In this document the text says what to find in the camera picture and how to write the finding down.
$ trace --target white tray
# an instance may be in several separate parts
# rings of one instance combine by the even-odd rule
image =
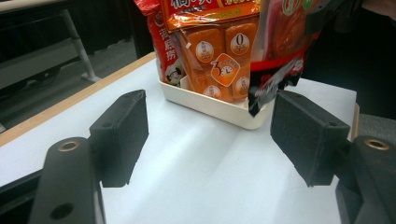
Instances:
[[[248,99],[239,104],[229,104],[193,91],[189,91],[189,81],[183,77],[180,88],[161,83],[163,95],[169,101],[200,111],[217,119],[222,119],[245,129],[258,129],[270,117],[274,101],[262,107],[260,113],[251,117],[248,113]]]

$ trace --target plastic packaging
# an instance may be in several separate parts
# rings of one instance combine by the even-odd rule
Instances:
[[[134,2],[143,15],[148,17],[148,29],[157,55],[160,80],[173,86],[180,86],[180,80],[185,76],[185,72],[170,39],[172,34],[167,32],[163,22],[160,0],[134,0]]]
[[[249,113],[273,100],[278,88],[296,85],[305,53],[318,34],[305,33],[306,15],[318,0],[268,0],[261,5],[260,26],[251,54]]]
[[[191,90],[229,103],[245,101],[259,5],[254,1],[176,3],[163,1],[164,19]]]

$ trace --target gray floor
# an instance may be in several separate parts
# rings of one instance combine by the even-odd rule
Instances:
[[[98,77],[106,77],[135,60],[136,53],[132,39],[121,40],[90,56],[93,71]],[[75,60],[61,67],[57,74],[52,74],[55,76],[44,81],[31,80],[24,89],[9,96],[2,96],[0,123],[6,129],[10,129],[90,86],[92,84],[90,81],[81,78],[84,73],[82,62]]]

